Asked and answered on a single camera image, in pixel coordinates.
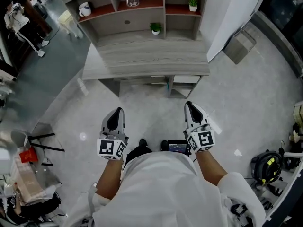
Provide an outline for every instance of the red shelf backing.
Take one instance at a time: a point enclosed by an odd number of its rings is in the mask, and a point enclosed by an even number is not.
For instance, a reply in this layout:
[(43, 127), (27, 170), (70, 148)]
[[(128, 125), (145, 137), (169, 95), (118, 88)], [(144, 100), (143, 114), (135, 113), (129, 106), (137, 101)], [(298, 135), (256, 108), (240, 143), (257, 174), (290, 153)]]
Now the red shelf backing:
[(201, 13), (198, 10), (196, 12), (191, 12), (189, 11), (189, 6), (183, 4), (166, 4), (165, 12), (166, 15), (201, 16)]
[(79, 18), (79, 22), (83, 22), (95, 17), (100, 17), (102, 15), (106, 15), (106, 14), (110, 14), (110, 13), (114, 13), (114, 7), (111, 4), (107, 4), (101, 7), (97, 7), (91, 10), (91, 14), (86, 16), (86, 17), (80, 17)]
[(140, 3), (136, 7), (128, 7), (125, 1), (119, 3), (118, 11), (163, 7), (163, 0), (140, 0)]

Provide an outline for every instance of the foot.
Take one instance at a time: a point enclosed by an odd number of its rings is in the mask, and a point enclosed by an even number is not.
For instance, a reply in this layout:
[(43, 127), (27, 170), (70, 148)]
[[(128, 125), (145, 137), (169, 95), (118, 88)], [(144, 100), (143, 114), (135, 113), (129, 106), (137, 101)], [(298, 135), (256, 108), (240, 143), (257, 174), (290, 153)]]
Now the foot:
[(45, 52), (43, 50), (38, 50), (38, 56), (43, 57)]
[(57, 192), (54, 192), (53, 199), (58, 199), (60, 201), (60, 204), (62, 203), (61, 198), (59, 197), (59, 194)]
[(161, 151), (168, 151), (169, 150), (169, 144), (167, 140), (163, 140), (161, 142)]
[(300, 136), (294, 131), (294, 142), (298, 143), (300, 141)]
[(49, 44), (49, 40), (43, 40), (41, 46), (44, 47), (47, 46), (48, 44)]
[(146, 140), (145, 139), (141, 139), (140, 141), (139, 141), (139, 146), (147, 146), (147, 142), (146, 142)]

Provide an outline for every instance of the white mug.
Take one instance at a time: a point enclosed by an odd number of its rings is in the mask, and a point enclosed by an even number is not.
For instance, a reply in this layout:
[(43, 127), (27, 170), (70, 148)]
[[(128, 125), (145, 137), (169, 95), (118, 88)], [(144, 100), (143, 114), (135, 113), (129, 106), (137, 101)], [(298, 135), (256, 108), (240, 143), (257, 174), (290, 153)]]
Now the white mug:
[(82, 3), (80, 6), (79, 6), (79, 15), (81, 17), (86, 17), (88, 15), (91, 14), (91, 9), (89, 7), (89, 4), (87, 2), (85, 3)]

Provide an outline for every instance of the small plant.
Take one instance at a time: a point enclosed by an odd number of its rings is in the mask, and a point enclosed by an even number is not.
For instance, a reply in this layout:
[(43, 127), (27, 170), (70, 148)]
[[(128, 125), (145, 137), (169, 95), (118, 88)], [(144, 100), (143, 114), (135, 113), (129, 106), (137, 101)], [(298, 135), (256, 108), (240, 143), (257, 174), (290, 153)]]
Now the small plant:
[(161, 24), (160, 23), (151, 23), (150, 24), (150, 29), (151, 29), (151, 31), (155, 31), (155, 32), (160, 32), (161, 31), (161, 29), (162, 29), (162, 26), (161, 26)]
[(197, 7), (198, 6), (198, 0), (189, 0), (188, 3), (192, 7)]

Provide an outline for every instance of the white wall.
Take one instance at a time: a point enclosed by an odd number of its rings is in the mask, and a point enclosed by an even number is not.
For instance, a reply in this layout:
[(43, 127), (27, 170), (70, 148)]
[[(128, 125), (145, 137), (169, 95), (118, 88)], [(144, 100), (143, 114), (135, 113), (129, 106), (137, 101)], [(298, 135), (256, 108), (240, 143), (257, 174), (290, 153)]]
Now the white wall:
[(206, 0), (200, 31), (207, 49), (220, 28), (231, 0)]
[(209, 61), (225, 46), (230, 36), (247, 23), (258, 1), (206, 1), (200, 31), (208, 48)]

